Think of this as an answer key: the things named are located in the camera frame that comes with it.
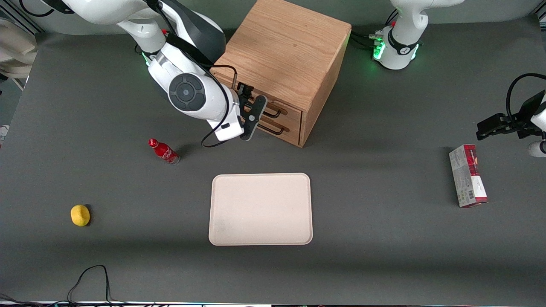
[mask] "green led light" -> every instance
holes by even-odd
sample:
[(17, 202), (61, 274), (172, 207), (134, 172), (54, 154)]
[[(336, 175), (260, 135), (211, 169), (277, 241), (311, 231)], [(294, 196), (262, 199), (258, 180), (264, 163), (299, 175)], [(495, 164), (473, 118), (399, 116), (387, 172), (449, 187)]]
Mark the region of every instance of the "green led light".
[(385, 50), (385, 43), (381, 42), (379, 45), (375, 47), (375, 50), (373, 51), (373, 57), (376, 60), (379, 60), (381, 56), (383, 55), (383, 50)]
[(150, 63), (148, 62), (148, 58), (146, 57), (144, 52), (142, 53), (142, 57), (144, 58), (144, 61), (146, 61), (146, 66), (150, 66)]
[(417, 46), (415, 46), (415, 51), (413, 52), (413, 55), (411, 56), (412, 60), (415, 58), (415, 55), (417, 54), (417, 49), (419, 49), (419, 44), (417, 44)]

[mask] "floor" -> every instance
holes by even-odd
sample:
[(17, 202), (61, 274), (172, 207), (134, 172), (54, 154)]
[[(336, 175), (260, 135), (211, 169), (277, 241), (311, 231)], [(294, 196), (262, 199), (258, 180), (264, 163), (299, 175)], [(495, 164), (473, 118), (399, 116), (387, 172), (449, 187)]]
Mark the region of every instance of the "floor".
[(21, 97), (21, 90), (8, 79), (0, 83), (0, 126), (9, 125)]

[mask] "box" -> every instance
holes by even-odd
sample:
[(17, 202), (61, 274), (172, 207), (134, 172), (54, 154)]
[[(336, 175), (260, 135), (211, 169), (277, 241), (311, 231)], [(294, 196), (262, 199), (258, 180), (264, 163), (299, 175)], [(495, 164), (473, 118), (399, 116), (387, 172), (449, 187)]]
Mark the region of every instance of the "box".
[[(346, 22), (283, 0), (257, 0), (216, 64), (234, 66), (238, 81), (254, 87), (253, 97), (268, 98), (259, 129), (303, 147), (337, 81), (350, 34)], [(211, 72), (231, 85), (229, 68)]]
[(487, 194), (478, 172), (475, 145), (462, 145), (449, 153), (459, 207), (470, 208), (487, 203)]

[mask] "wooden cabinet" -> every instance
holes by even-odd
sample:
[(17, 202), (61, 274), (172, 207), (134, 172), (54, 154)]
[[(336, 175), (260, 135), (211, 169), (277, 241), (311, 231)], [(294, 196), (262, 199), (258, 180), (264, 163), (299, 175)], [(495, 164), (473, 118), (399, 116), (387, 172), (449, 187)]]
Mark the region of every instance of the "wooden cabinet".
[[(260, 129), (303, 147), (328, 99), (351, 25), (284, 0), (258, 0), (216, 64), (269, 102)], [(233, 71), (213, 68), (230, 85)]]

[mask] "bottle cap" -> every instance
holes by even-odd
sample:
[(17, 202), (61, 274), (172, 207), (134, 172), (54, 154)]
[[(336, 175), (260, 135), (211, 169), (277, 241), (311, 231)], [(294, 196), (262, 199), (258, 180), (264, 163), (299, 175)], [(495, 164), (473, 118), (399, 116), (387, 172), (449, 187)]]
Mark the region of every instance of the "bottle cap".
[(148, 145), (151, 146), (151, 147), (153, 147), (153, 148), (156, 148), (157, 145), (159, 145), (159, 142), (158, 142), (156, 139), (150, 139), (150, 140), (148, 141)]

